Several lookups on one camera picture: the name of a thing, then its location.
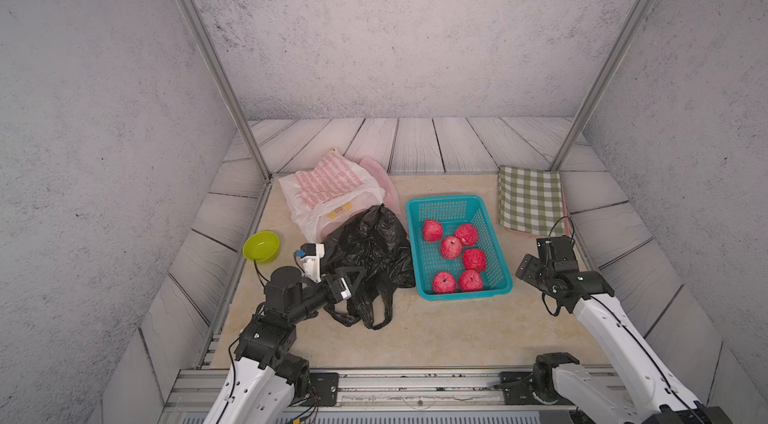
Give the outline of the red apple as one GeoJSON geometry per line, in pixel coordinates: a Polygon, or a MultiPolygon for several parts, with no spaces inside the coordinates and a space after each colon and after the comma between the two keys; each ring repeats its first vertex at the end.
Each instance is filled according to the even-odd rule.
{"type": "Polygon", "coordinates": [[[455,260],[461,256],[463,246],[455,236],[448,236],[441,241],[439,252],[443,259],[455,260]]]}
{"type": "Polygon", "coordinates": [[[479,292],[484,289],[482,275],[476,270],[465,270],[459,278],[461,292],[479,292]]]}
{"type": "Polygon", "coordinates": [[[443,238],[443,226],[432,219],[425,220],[422,224],[422,238],[425,242],[439,242],[443,238]]]}
{"type": "Polygon", "coordinates": [[[452,294],[457,289],[457,282],[454,276],[446,271],[437,273],[432,280],[432,291],[434,294],[452,294]]]}
{"type": "Polygon", "coordinates": [[[467,248],[462,254],[462,263],[467,271],[482,273],[487,268],[487,257],[479,248],[467,248]]]}
{"type": "Polygon", "coordinates": [[[454,236],[460,241],[463,247],[471,247],[478,243],[479,232],[472,224],[461,224],[454,232],[454,236]]]}

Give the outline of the black plastic bag knotted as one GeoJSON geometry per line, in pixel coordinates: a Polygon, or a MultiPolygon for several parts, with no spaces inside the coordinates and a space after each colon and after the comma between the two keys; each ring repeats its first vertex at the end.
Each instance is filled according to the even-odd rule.
{"type": "Polygon", "coordinates": [[[339,313],[333,305],[325,311],[346,327],[361,322],[376,331],[387,326],[393,318],[396,290],[416,286],[409,238],[396,214],[384,205],[372,206],[329,234],[323,245],[323,273],[363,269],[347,311],[339,313]]]}

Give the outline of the teal plastic perforated basket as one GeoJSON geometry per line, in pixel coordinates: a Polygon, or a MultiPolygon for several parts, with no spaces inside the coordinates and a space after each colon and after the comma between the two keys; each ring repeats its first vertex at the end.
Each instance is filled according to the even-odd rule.
{"type": "Polygon", "coordinates": [[[416,198],[406,205],[416,286],[426,300],[489,298],[513,288],[484,201],[416,198]]]}

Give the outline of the pink white striped bag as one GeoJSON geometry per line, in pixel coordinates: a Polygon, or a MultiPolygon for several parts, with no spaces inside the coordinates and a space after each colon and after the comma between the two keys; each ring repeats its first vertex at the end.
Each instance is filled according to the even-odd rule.
{"type": "Polygon", "coordinates": [[[360,165],[337,150],[309,171],[279,180],[292,221],[308,242],[320,243],[354,215],[384,203],[386,192],[360,165]]]}

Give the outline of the pink plastic bag apple print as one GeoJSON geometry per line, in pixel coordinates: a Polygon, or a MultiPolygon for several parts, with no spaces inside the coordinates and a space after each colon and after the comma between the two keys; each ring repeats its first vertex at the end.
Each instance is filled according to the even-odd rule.
{"type": "Polygon", "coordinates": [[[363,157],[359,162],[359,166],[370,174],[376,180],[377,184],[384,190],[384,206],[392,211],[400,222],[405,225],[406,220],[401,212],[399,195],[393,181],[387,174],[387,171],[378,161],[370,156],[363,157]]]}

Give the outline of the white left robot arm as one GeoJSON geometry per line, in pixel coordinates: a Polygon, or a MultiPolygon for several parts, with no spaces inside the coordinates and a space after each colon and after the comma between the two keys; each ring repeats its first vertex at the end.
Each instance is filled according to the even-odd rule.
{"type": "Polygon", "coordinates": [[[295,264],[263,281],[264,302],[228,348],[230,368],[205,421],[275,423],[293,404],[318,406],[309,362],[290,352],[300,323],[354,297],[366,270],[344,266],[321,272],[321,244],[304,244],[295,264]]]}

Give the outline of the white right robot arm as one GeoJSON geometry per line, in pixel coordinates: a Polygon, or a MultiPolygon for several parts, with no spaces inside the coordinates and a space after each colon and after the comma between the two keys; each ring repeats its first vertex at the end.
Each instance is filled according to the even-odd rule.
{"type": "Polygon", "coordinates": [[[727,423],[718,406],[706,406],[662,362],[627,317],[614,290],[596,271],[582,271],[568,236],[540,238],[538,254],[526,255],[516,271],[556,317],[567,311],[590,333],[621,379],[620,395],[598,382],[567,352],[537,356],[525,383],[544,405],[567,400],[595,423],[727,423]]]}

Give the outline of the green plastic bowl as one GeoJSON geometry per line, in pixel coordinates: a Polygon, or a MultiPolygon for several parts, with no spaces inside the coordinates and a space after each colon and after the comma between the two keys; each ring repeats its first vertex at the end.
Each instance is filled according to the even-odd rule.
{"type": "Polygon", "coordinates": [[[242,254],[246,260],[253,263],[269,264],[280,253],[280,238],[272,231],[261,231],[250,236],[242,247],[242,254]]]}

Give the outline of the green white checkered cloth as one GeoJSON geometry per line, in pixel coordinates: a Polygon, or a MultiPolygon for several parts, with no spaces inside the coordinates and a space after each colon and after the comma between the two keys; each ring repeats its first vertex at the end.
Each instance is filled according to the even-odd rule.
{"type": "Polygon", "coordinates": [[[502,166],[497,189],[503,227],[539,237],[573,235],[558,172],[502,166]]]}

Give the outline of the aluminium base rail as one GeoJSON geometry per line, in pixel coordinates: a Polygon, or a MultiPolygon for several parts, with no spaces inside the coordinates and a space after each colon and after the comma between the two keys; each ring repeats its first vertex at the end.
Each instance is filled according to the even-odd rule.
{"type": "MultiPolygon", "coordinates": [[[[337,412],[404,411],[512,411],[499,388],[504,372],[523,378],[528,366],[454,368],[336,368],[337,412]]],[[[187,415],[204,417],[211,408],[227,372],[223,369],[179,373],[161,413],[162,423],[180,423],[187,415]]]]}

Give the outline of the right aluminium frame post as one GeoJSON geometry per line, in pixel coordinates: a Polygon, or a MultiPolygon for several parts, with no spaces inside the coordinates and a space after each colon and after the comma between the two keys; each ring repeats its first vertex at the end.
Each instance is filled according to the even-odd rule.
{"type": "Polygon", "coordinates": [[[612,78],[630,49],[635,36],[652,10],[655,1],[635,0],[632,4],[600,70],[571,121],[571,125],[550,167],[551,171],[561,171],[564,168],[579,135],[584,131],[597,109],[612,78]]]}

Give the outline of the aluminium frame post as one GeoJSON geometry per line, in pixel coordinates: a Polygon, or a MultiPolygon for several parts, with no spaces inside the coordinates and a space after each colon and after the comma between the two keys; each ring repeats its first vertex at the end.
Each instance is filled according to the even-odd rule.
{"type": "Polygon", "coordinates": [[[181,15],[190,30],[192,37],[197,45],[201,57],[211,74],[214,83],[219,91],[227,111],[232,118],[239,136],[242,138],[249,156],[254,160],[259,174],[266,181],[272,179],[265,159],[260,152],[258,144],[253,136],[244,111],[240,106],[234,88],[226,74],[221,60],[216,52],[214,44],[207,32],[206,25],[200,15],[200,11],[194,0],[175,0],[181,15]]]}
{"type": "Polygon", "coordinates": [[[630,49],[635,36],[652,10],[655,1],[635,0],[632,4],[600,70],[571,121],[571,125],[550,167],[551,171],[561,171],[564,168],[579,135],[584,131],[597,109],[612,78],[630,49]]]}

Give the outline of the left aluminium frame post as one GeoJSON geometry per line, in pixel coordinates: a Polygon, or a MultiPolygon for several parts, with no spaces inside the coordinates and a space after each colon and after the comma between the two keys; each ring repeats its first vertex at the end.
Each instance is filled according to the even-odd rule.
{"type": "Polygon", "coordinates": [[[232,118],[239,136],[242,138],[249,156],[254,160],[259,174],[266,181],[272,179],[265,159],[260,152],[258,144],[253,136],[244,111],[240,106],[234,88],[226,74],[221,60],[216,52],[214,44],[207,32],[206,25],[200,15],[200,11],[194,0],[175,0],[181,15],[190,30],[192,37],[197,45],[201,57],[211,74],[214,83],[219,91],[227,111],[232,118]]]}

